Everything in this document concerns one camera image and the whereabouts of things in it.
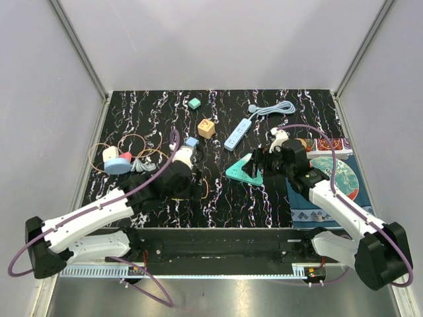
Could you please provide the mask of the round blue power strip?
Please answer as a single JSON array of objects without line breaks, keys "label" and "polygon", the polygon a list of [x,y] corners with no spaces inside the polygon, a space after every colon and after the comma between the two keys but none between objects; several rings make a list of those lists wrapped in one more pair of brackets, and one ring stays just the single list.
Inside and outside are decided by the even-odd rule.
[{"label": "round blue power strip", "polygon": [[104,163],[104,171],[109,175],[121,175],[130,172],[131,162],[122,157],[112,158]]}]

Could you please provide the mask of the green cube charger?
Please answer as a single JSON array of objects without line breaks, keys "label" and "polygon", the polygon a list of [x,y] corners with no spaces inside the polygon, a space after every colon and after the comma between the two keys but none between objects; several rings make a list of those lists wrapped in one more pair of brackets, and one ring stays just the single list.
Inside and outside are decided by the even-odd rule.
[{"label": "green cube charger", "polygon": [[195,110],[201,106],[201,101],[197,98],[193,98],[188,102],[188,106],[191,109]]}]

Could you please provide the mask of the white cube charger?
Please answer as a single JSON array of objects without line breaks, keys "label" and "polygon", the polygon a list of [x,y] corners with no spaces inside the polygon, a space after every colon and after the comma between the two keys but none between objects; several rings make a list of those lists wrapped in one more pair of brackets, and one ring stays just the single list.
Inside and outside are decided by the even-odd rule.
[{"label": "white cube charger", "polygon": [[107,162],[109,160],[113,160],[119,157],[119,150],[115,146],[107,147],[102,151],[102,160],[103,162]]}]

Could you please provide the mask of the blue cube charger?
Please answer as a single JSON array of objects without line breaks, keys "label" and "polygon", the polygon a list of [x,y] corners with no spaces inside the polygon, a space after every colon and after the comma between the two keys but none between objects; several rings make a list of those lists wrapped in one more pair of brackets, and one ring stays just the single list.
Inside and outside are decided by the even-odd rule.
[{"label": "blue cube charger", "polygon": [[184,145],[187,147],[196,148],[199,144],[199,141],[194,137],[189,137],[185,142]]}]

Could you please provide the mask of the teal triangular power strip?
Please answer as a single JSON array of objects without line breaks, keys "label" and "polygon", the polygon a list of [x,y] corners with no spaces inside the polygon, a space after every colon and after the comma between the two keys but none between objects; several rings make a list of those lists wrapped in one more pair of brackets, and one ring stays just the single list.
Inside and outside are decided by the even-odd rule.
[{"label": "teal triangular power strip", "polygon": [[257,174],[257,177],[251,178],[246,172],[243,171],[242,167],[250,160],[252,154],[248,153],[243,158],[238,160],[235,164],[230,166],[225,171],[225,176],[228,179],[236,180],[238,182],[247,183],[253,186],[263,185],[263,177],[261,174]]}]

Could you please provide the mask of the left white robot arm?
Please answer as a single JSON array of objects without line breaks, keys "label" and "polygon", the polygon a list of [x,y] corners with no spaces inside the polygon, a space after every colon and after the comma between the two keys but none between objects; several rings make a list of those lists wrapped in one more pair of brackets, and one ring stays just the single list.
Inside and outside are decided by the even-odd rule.
[{"label": "left white robot arm", "polygon": [[102,198],[50,220],[38,216],[25,222],[25,242],[36,279],[51,277],[73,262],[123,256],[134,262],[143,252],[138,234],[121,229],[114,234],[93,232],[120,219],[154,208],[169,198],[199,200],[203,173],[180,160],[156,173],[134,174]]}]

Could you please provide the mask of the pink plug adapter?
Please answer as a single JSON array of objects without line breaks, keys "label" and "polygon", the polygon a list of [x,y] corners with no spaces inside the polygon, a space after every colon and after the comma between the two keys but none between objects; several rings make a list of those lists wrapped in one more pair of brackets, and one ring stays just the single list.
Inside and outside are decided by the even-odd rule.
[{"label": "pink plug adapter", "polygon": [[126,159],[126,160],[128,160],[129,162],[131,162],[131,161],[132,161],[132,154],[131,154],[130,152],[125,152],[125,153],[122,153],[122,154],[120,154],[120,155],[119,155],[119,157],[120,157],[121,159]]}]

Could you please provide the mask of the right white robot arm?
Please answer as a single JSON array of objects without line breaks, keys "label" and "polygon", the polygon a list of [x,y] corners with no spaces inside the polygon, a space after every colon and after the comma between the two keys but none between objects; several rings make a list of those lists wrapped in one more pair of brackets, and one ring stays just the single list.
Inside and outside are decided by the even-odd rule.
[{"label": "right white robot arm", "polygon": [[[300,245],[304,260],[314,262],[321,256],[336,260],[354,269],[374,291],[388,284],[408,287],[413,282],[405,229],[374,217],[338,190],[332,176],[311,165],[301,141],[287,139],[268,149],[255,149],[243,171],[251,178],[284,176],[296,193],[326,211],[348,233],[344,238],[322,227],[313,229]],[[406,282],[397,283],[404,276]]]}]

